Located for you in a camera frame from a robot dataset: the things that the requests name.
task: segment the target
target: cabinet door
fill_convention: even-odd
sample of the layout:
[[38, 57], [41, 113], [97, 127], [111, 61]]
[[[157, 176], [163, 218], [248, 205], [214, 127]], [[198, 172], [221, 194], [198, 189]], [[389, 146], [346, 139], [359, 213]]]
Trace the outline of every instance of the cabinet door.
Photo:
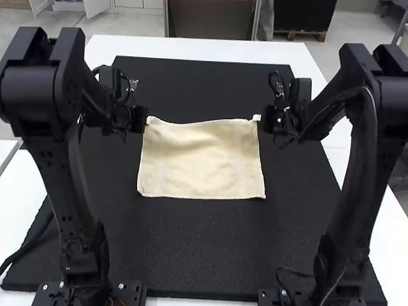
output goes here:
[[34, 16], [37, 17], [39, 13], [54, 3], [54, 0], [29, 0], [29, 2]]
[[109, 9], [110, 0], [84, 0], [84, 6], [87, 18], [92, 18], [93, 16]]

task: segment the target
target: white cabinet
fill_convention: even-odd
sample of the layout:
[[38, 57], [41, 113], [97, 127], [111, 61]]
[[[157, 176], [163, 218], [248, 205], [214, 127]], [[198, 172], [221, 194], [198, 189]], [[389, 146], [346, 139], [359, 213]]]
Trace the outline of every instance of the white cabinet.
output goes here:
[[163, 16], [164, 0], [83, 0], [80, 2], [29, 0], [29, 2], [34, 16], [52, 5], [55, 11], [84, 11], [87, 18], [92, 18], [103, 11]]
[[163, 9], [163, 0], [143, 0], [144, 8]]
[[115, 6], [124, 8], [143, 8], [143, 0], [115, 0]]
[[83, 0], [83, 2], [29, 0], [29, 2], [34, 16], [37, 16], [51, 4], [53, 5], [54, 10], [84, 11], [86, 12], [88, 18], [110, 9], [110, 0]]
[[54, 3], [53, 0], [29, 0], [31, 5], [31, 10], [36, 17], [39, 13], [45, 10], [48, 6]]

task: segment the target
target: cable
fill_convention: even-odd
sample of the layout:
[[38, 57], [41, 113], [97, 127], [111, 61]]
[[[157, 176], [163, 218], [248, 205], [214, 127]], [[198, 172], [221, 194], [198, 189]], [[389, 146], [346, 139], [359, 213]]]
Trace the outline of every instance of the cable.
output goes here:
[[340, 94], [338, 94], [338, 95], [332, 97], [332, 98], [329, 100], [329, 104], [326, 105], [322, 110], [320, 110], [320, 111], [312, 118], [312, 120], [309, 121], [309, 123], [306, 125], [306, 127], [303, 129], [303, 131], [302, 131], [300, 134], [296, 131], [295, 127], [292, 125], [292, 122], [291, 122], [292, 113], [291, 113], [290, 108], [287, 108], [287, 109], [285, 110], [285, 112], [284, 112], [284, 120], [285, 120], [285, 123], [286, 123], [286, 125], [287, 125], [287, 127], [288, 127], [288, 129], [289, 129], [289, 132], [291, 132], [291, 133], [292, 133], [293, 135], [295, 135], [297, 138], [301, 138], [301, 137], [307, 132], [308, 128], [311, 127], [311, 125], [313, 124], [313, 122], [314, 122], [322, 113], [326, 112], [329, 108], [339, 107], [339, 104], [340, 104], [340, 103], [344, 103], [344, 101], [347, 100], [347, 99], [354, 98], [354, 97], [357, 96], [358, 94], [361, 94], [362, 91], [369, 92], [370, 95], [371, 95], [371, 97], [372, 97], [372, 94], [371, 94], [370, 90], [369, 90], [367, 87], [365, 87], [365, 86], [355, 87], [355, 88], [352, 88], [352, 89], [350, 89], [350, 90], [348, 90], [348, 91], [341, 92]]
[[289, 295], [289, 299], [291, 300], [291, 303], [294, 305], [294, 301], [293, 301], [293, 299], [292, 299], [292, 295], [291, 295], [291, 293], [290, 293], [290, 290], [289, 290], [288, 287], [282, 282], [281, 278], [279, 277], [279, 272], [280, 272], [280, 271], [290, 273], [290, 274], [292, 274], [292, 275], [294, 275], [294, 276], [297, 276], [297, 277], [300, 277], [300, 278], [303, 278], [303, 279], [312, 279], [314, 276], [313, 276], [313, 274], [299, 272], [299, 271], [293, 270], [293, 269], [291, 269], [291, 268], [288, 268], [288, 267], [286, 267], [286, 266], [278, 266], [278, 267], [276, 268], [276, 271], [275, 271], [276, 281], [278, 282], [278, 285], [279, 285], [283, 290], [286, 291], [286, 293]]
[[51, 220], [54, 218], [54, 213], [50, 211], [48, 215], [45, 217], [44, 223], [40, 226], [38, 231], [28, 240], [24, 245], [21, 246], [19, 250], [14, 252], [11, 256], [9, 256], [3, 264], [0, 266], [0, 275], [6, 271], [7, 267], [10, 266], [12, 263], [18, 261], [21, 257], [26, 255], [29, 251], [31, 251], [38, 239], [44, 234], [45, 230], [48, 228], [48, 225], [51, 223]]
[[346, 270], [346, 267], [343, 268], [342, 273], [340, 273], [340, 275], [337, 277], [335, 283], [333, 284], [333, 286], [327, 291], [327, 293], [324, 295], [324, 298], [321, 300], [319, 306], [323, 306], [324, 303], [326, 303], [326, 300], [328, 299], [328, 297], [331, 295], [331, 293], [333, 292], [333, 290], [336, 288], [337, 284], [340, 282], [340, 279], [343, 277], [344, 275], [344, 271]]
[[[272, 78], [276, 76], [278, 78], [278, 82], [273, 83]], [[275, 94], [276, 98], [284, 99], [288, 96], [288, 89], [286, 88], [286, 82], [281, 73], [277, 70], [271, 72], [268, 76], [268, 83], [269, 87]]]

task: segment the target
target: black rubber mat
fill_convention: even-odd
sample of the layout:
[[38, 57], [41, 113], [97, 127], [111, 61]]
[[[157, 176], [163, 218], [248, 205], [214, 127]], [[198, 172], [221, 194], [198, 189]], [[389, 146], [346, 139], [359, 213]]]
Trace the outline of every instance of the black rubber mat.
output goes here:
[[[293, 77], [289, 66], [263, 64], [118, 57], [115, 66], [139, 79], [138, 100], [151, 115], [176, 123], [250, 119], [273, 100], [271, 71]], [[320, 143], [279, 150], [264, 133], [259, 142], [265, 200], [144, 198], [136, 191], [142, 136], [129, 135], [124, 144], [118, 135], [85, 128], [82, 156], [93, 210], [110, 244], [110, 277], [139, 279], [150, 296], [255, 301], [259, 288], [277, 287], [277, 266], [311, 272], [339, 195], [332, 169]], [[2, 287], [35, 291], [40, 282], [58, 281], [58, 254], [53, 224], [12, 265]], [[287, 281], [305, 291], [312, 286]], [[368, 305], [386, 305], [371, 268], [363, 296]]]

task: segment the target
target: floor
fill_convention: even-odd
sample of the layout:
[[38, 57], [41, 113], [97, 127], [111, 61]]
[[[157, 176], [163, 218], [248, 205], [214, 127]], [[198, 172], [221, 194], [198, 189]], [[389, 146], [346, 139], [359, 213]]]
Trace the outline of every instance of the floor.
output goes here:
[[[93, 34], [164, 36], [163, 18], [159, 16], [102, 13], [87, 19], [80, 12], [44, 11], [34, 18], [29, 10], [0, 9], [0, 58], [20, 26], [41, 26], [49, 36], [57, 36], [62, 27], [81, 27], [87, 42]], [[373, 51], [379, 44], [389, 43], [397, 27], [397, 18], [336, 11], [325, 43], [310, 36], [296, 36], [295, 41], [305, 42], [324, 77], [331, 80], [340, 67], [339, 48], [344, 43], [364, 43]], [[286, 39], [278, 36], [275, 40]], [[0, 120], [0, 139], [12, 138], [10, 127]], [[400, 200], [408, 213], [408, 193], [401, 194]]]

